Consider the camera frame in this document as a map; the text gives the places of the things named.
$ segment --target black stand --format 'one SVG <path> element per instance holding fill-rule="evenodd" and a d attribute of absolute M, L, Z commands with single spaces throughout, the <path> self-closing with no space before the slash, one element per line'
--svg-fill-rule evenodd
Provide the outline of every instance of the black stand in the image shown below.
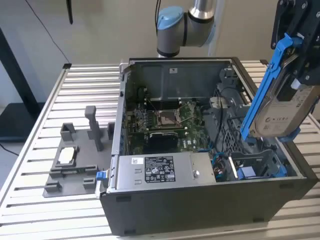
<path fill-rule="evenodd" d="M 0 28 L 0 61 L 23 103 L 9 104 L 0 115 L 0 142 L 24 142 L 43 106 L 38 104 Z"/>

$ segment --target sticker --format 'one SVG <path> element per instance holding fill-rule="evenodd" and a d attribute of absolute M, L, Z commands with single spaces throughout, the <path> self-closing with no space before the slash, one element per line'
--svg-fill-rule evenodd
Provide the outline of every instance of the sticker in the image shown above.
<path fill-rule="evenodd" d="M 151 156 L 144 158 L 145 182 L 165 183 L 175 182 L 175 165 L 173 156 Z"/>
<path fill-rule="evenodd" d="M 144 164 L 144 158 L 143 157 L 133 157 L 131 164 Z"/>

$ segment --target metal frame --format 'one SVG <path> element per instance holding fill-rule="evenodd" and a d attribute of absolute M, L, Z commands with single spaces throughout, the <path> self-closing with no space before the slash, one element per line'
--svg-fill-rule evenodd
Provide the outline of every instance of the metal frame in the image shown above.
<path fill-rule="evenodd" d="M 242 64 L 259 85 L 266 66 L 260 61 L 242 61 Z M 108 89 L 118 89 L 117 86 L 119 71 L 116 65 L 73 65 L 70 71 L 62 71 L 0 192 L 3 197 L 0 239 L 117 239 L 111 235 L 100 201 L 94 194 L 54 199 L 42 197 L 60 141 L 60 122 L 68 119 L 76 123 L 76 128 L 88 128 L 89 124 L 80 117 L 88 103 L 97 106 L 100 125 L 114 119 L 118 98 L 110 96 L 118 93 L 110 94 L 112 91 Z M 301 133 L 294 142 L 320 178 L 320 125 L 311 115 L 302 123 Z M 302 200 L 290 201 L 283 206 L 267 225 L 246 224 L 170 232 L 154 234 L 153 239 L 315 240 L 320 236 L 319 205 L 320 184 L 317 183 Z M 136 238 L 150 239 L 151 236 Z"/>

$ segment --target barcode sticker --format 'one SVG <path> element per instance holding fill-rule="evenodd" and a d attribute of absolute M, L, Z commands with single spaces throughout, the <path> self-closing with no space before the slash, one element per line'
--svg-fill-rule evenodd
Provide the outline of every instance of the barcode sticker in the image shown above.
<path fill-rule="evenodd" d="M 131 164 L 144 164 L 144 158 L 143 157 L 133 157 Z"/>

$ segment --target motherboard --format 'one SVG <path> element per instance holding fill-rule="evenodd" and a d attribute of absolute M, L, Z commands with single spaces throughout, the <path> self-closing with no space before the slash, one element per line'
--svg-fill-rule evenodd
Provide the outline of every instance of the motherboard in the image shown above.
<path fill-rule="evenodd" d="M 125 128 L 131 155 L 210 151 L 197 101 L 146 100 L 126 112 Z"/>

